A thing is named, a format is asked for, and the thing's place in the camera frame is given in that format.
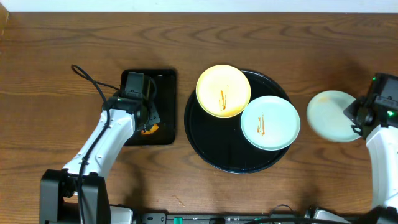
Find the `yellow plate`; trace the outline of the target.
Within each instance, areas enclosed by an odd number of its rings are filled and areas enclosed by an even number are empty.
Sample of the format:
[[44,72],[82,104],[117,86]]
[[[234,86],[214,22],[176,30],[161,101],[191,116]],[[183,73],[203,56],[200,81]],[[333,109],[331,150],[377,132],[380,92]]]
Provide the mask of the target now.
[[215,65],[199,77],[195,93],[199,105],[217,118],[231,118],[242,112],[251,98],[248,78],[238,68]]

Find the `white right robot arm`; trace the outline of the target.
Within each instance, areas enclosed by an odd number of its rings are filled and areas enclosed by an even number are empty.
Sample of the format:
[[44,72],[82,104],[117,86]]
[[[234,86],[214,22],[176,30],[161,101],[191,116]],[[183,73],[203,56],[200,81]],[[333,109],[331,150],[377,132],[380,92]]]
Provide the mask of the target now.
[[397,223],[397,111],[378,98],[362,96],[344,111],[354,133],[366,141],[371,158],[371,210],[356,223]]

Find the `orange green scrub sponge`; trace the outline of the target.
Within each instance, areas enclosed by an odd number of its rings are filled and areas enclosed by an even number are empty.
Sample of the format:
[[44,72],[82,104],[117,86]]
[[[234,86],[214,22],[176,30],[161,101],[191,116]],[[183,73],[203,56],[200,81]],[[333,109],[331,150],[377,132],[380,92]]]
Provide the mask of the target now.
[[147,128],[146,130],[141,130],[141,135],[150,135],[153,134],[154,132],[156,132],[159,129],[158,124],[155,124],[153,126],[149,128]]

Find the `mint green plate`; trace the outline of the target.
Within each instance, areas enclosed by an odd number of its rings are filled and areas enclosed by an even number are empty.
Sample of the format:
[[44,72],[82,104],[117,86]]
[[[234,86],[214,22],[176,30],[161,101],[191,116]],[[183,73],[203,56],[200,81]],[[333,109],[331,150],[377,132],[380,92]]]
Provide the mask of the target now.
[[278,96],[252,100],[244,109],[240,124],[246,140],[265,151],[278,151],[291,145],[301,126],[295,107]]
[[360,135],[351,127],[353,122],[343,111],[355,98],[345,92],[328,90],[314,96],[307,106],[307,120],[322,138],[333,142],[351,142]]

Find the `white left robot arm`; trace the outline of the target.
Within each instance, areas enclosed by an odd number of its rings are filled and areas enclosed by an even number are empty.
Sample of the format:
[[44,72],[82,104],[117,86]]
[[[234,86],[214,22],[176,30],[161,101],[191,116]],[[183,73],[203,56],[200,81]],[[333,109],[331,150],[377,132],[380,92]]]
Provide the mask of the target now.
[[106,179],[122,147],[160,118],[152,100],[111,97],[78,154],[40,180],[40,223],[133,223],[134,212],[111,205]]

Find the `mint green plate front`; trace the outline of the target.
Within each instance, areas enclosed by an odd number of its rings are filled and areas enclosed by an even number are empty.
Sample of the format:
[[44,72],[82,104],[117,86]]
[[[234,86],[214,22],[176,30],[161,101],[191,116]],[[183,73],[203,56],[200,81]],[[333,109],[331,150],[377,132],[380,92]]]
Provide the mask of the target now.
[[333,142],[351,142],[360,135],[351,127],[353,122],[343,111],[355,98],[345,92],[328,90],[314,96],[307,106],[307,120],[322,138]]

